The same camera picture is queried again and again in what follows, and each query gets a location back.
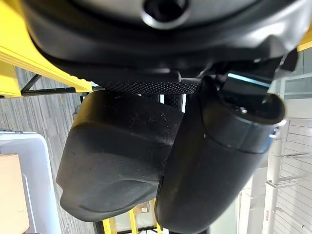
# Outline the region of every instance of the scuffed black plastic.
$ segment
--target scuffed black plastic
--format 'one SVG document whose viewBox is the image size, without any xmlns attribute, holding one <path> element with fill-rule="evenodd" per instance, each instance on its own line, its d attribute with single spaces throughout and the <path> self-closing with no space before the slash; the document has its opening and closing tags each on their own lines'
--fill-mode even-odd
<svg viewBox="0 0 312 234">
<path fill-rule="evenodd" d="M 61 206 L 100 221 L 155 198 L 183 113 L 131 94 L 89 94 L 71 128 L 57 183 Z"/>
<path fill-rule="evenodd" d="M 281 99 L 268 95 L 266 100 L 256 113 L 241 113 L 222 101 L 212 81 L 199 85 L 159 185 L 156 218 L 162 227 L 196 234 L 231 204 L 262 161 L 273 140 L 269 135 L 284 117 Z"/>
</svg>

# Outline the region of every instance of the white plastic bin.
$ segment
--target white plastic bin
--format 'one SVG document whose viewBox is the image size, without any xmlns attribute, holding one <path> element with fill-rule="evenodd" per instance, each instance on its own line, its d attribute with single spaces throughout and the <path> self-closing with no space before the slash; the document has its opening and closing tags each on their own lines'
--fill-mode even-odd
<svg viewBox="0 0 312 234">
<path fill-rule="evenodd" d="M 0 154 L 19 155 L 30 228 L 28 233 L 61 234 L 48 148 L 33 132 L 0 132 Z"/>
</svg>

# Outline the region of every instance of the metal bracket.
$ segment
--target metal bracket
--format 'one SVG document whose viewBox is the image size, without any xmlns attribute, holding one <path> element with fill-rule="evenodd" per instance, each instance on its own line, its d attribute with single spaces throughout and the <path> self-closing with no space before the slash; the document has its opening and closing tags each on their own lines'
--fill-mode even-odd
<svg viewBox="0 0 312 234">
<path fill-rule="evenodd" d="M 76 93 L 75 88 L 68 87 L 68 88 L 52 88 L 52 89 L 35 89 L 30 90 L 31 87 L 41 78 L 42 76 L 39 74 L 35 74 L 30 81 L 22 88 L 20 91 L 21 95 L 26 96 L 37 96 L 37 95 L 47 95 L 47 94 L 71 94 Z M 92 86 L 92 90 L 104 90 L 101 86 Z"/>
</svg>

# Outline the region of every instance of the yellow shelf beam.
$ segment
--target yellow shelf beam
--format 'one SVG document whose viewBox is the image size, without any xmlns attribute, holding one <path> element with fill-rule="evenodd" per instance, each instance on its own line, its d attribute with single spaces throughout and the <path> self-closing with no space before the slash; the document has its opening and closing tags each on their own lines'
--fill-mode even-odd
<svg viewBox="0 0 312 234">
<path fill-rule="evenodd" d="M 299 43 L 297 50 L 306 50 L 308 48 L 312 47 L 312 25 L 310 26 L 309 30 L 303 37 L 302 41 Z"/>
<path fill-rule="evenodd" d="M 130 218 L 130 224 L 131 224 L 131 234 L 137 234 L 137 222 L 136 222 L 136 216 L 134 213 L 134 210 L 129 210 L 129 218 Z"/>
<path fill-rule="evenodd" d="M 0 61 L 0 95 L 21 97 L 19 82 L 13 65 Z"/>
<path fill-rule="evenodd" d="M 76 92 L 91 92 L 90 82 L 63 72 L 36 50 L 23 17 L 12 8 L 17 2 L 7 2 L 0 0 L 0 60 L 70 85 Z"/>
<path fill-rule="evenodd" d="M 117 234 L 115 218 L 108 218 L 103 220 L 105 234 Z"/>
<path fill-rule="evenodd" d="M 161 226 L 158 224 L 157 220 L 156 220 L 156 227 L 157 227 L 157 234 L 161 234 Z"/>
</svg>

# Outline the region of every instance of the cardboard box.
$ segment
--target cardboard box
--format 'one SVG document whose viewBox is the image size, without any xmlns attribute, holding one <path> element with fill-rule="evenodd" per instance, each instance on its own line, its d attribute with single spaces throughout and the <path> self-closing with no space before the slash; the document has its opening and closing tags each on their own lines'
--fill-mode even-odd
<svg viewBox="0 0 312 234">
<path fill-rule="evenodd" d="M 0 233 L 22 234 L 28 228 L 19 156 L 0 155 Z"/>
<path fill-rule="evenodd" d="M 138 204 L 133 208 L 133 212 L 135 215 L 141 213 L 148 213 L 149 211 L 150 211 L 150 203 L 148 201 Z"/>
</svg>

